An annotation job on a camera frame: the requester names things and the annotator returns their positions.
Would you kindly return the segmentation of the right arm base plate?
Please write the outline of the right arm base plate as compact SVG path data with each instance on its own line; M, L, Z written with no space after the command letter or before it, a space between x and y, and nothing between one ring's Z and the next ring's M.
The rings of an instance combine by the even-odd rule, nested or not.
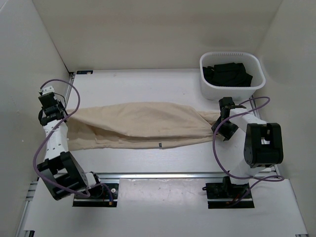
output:
M245 209L255 207L251 193L241 199L249 187L249 184L206 183L202 190L206 192L208 209Z

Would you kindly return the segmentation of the beige trousers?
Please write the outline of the beige trousers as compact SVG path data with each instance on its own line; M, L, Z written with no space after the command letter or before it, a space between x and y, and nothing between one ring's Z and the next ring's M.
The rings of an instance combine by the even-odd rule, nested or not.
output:
M81 108L68 122L71 151L169 149L210 142L217 111L169 102L134 102Z

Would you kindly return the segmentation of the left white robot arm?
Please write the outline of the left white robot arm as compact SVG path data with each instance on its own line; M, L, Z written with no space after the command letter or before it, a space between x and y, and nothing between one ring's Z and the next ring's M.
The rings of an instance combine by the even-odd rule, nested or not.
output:
M71 193L61 189L79 192L80 196L90 194L93 198L102 195L104 186L98 176L85 173L68 148L67 115L63 103L57 98L52 87L46 87L39 92L42 105L39 121L45 131L45 157L42 163L36 165L46 180L44 183L55 200L60 200Z

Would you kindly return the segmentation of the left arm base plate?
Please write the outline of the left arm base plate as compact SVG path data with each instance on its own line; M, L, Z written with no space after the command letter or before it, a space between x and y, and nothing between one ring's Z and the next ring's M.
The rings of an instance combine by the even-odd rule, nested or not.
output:
M101 179L101 183L109 189L100 185L89 190L90 197L74 197L73 207L106 207L115 208L118 205L119 179Z

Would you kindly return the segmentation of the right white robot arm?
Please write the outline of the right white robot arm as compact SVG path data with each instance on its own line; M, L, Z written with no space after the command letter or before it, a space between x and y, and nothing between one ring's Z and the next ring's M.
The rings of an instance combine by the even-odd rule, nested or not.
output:
M254 116L243 103L236 104L231 97L219 100L220 115L212 126L213 136L220 135L228 141L237 132L245 133L243 159L238 165L226 170L220 183L206 186L211 198L241 197L248 191L248 183L255 175L283 161L281 126L269 123Z

